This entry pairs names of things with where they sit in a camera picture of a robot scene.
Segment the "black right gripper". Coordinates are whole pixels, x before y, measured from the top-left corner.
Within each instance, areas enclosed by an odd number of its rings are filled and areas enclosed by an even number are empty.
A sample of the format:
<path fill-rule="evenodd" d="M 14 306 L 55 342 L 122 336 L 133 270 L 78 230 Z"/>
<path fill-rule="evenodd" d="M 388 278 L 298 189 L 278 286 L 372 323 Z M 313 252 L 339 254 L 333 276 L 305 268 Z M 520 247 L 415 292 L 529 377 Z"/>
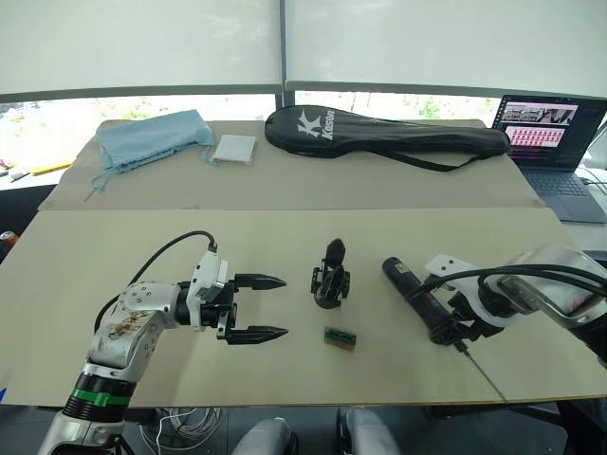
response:
<path fill-rule="evenodd" d="M 435 289 L 451 288 L 448 281 L 435 279 L 421 283 L 417 288 L 404 296 L 405 301 L 413 301 L 418 296 L 431 293 Z M 498 327 L 483 321 L 473 312 L 468 299 L 456 292 L 448 301 L 452 308 L 451 315 L 456 322 L 443 321 L 434 325 L 429 332 L 432 343 L 441 346 L 464 346 L 465 339 L 478 339 L 479 337 L 493 337 L 503 331 Z"/>

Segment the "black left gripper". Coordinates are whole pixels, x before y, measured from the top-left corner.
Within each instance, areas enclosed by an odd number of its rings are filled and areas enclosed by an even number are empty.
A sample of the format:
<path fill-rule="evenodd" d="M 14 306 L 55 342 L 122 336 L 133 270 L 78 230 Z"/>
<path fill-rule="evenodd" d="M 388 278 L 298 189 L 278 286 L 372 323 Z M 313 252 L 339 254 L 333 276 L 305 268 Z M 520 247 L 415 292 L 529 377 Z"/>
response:
<path fill-rule="evenodd" d="M 235 330 L 237 304 L 234 302 L 234 295 L 240 288 L 270 290 L 284 286 L 287 286 L 285 281 L 265 274 L 235 274 L 234 280 L 229 280 L 214 299 L 201 304 L 201 326 L 215 329 L 217 338 L 229 345 L 261 344 L 285 336 L 287 329 L 273 326 Z"/>

